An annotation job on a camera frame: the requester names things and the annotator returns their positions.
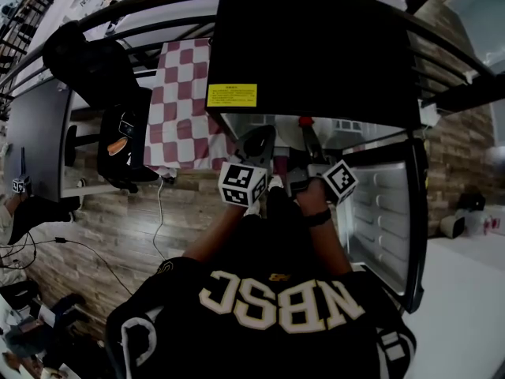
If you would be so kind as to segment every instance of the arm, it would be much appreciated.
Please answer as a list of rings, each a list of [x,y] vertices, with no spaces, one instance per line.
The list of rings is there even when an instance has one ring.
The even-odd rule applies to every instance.
[[[21,204],[21,202],[23,202],[26,198],[26,193],[22,193],[21,195],[16,194],[6,202],[5,207],[11,216],[15,213],[17,207]]]
[[[303,216],[312,216],[328,209],[324,195],[324,183],[319,178],[314,178],[306,191],[297,195]],[[314,251],[326,271],[333,276],[351,272],[349,260],[340,244],[339,237],[332,220],[311,227],[310,235]]]
[[[211,226],[185,252],[184,257],[209,262],[241,221],[247,208],[228,205],[225,212],[212,221]]]

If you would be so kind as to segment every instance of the desk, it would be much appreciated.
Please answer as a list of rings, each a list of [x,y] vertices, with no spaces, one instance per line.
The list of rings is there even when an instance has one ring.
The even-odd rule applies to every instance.
[[[12,184],[21,173],[21,148],[24,147],[26,173],[32,180],[35,195],[59,202],[63,197],[118,190],[110,184],[65,189],[64,147],[70,111],[70,90],[58,88],[51,79],[28,90],[12,102],[7,127],[5,182]]]

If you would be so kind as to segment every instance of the yellow warning label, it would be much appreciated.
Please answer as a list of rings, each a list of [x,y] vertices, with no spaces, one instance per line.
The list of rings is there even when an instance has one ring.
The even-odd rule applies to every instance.
[[[207,107],[255,107],[258,84],[210,84]]]

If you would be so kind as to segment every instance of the black chair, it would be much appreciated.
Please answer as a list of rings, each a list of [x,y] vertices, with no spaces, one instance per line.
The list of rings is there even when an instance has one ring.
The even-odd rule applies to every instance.
[[[138,85],[124,48],[107,39],[88,42],[77,23],[70,22],[46,41],[43,62],[91,108],[105,110],[99,134],[98,173],[113,186],[131,193],[137,191],[134,182],[158,179],[154,171],[143,165],[151,90]],[[107,146],[125,136],[119,132],[124,114],[133,125],[133,136],[118,154],[109,156]],[[72,132],[65,159],[71,160],[72,148],[85,141],[80,138],[76,139]]]

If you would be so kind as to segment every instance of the checkered tablecloth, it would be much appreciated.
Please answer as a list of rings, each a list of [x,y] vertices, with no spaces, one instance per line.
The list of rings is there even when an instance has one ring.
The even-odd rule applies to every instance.
[[[144,149],[144,164],[161,175],[167,168],[220,170],[234,151],[205,111],[209,58],[208,38],[163,45]]]

